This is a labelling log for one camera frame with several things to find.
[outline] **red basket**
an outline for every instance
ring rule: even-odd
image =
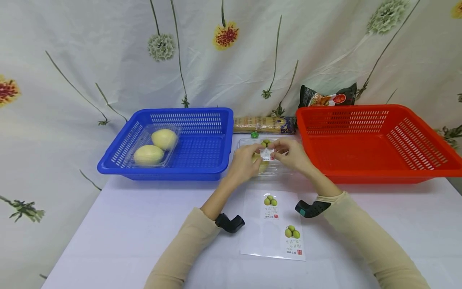
[[[462,159],[402,105],[303,107],[305,152],[335,183],[415,184],[462,177]]]

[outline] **snack bag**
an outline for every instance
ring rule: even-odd
[[[335,94],[324,96],[302,85],[298,108],[305,106],[354,105],[356,90],[356,83],[354,83],[348,88],[340,89]]]

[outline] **beige long sleeve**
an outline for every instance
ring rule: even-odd
[[[180,289],[194,261],[220,232],[215,222],[194,208],[180,231],[160,256],[145,289]]]
[[[430,288],[406,252],[346,192],[317,200],[332,203],[322,215],[359,249],[382,289]]]
[[[415,264],[350,196],[318,197],[332,203],[323,212],[327,221],[359,249],[383,289],[428,289]],[[145,289],[180,289],[194,261],[215,239],[219,228],[194,208],[151,271]]]

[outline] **floral curtain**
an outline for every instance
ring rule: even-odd
[[[41,286],[143,108],[293,116],[356,82],[462,140],[462,1],[4,0],[0,24],[3,288]]]

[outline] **white tablecloth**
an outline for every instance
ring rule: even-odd
[[[235,135],[233,147],[240,137]],[[43,289],[141,289],[193,206],[216,182],[135,182],[110,178]],[[462,197],[444,178],[413,185],[340,185],[406,250],[432,288],[461,288]],[[252,182],[225,206],[242,214],[246,188],[297,192],[305,180]],[[222,231],[201,254],[186,288],[378,288],[359,253],[322,218],[302,218],[306,262],[239,254],[239,232]]]

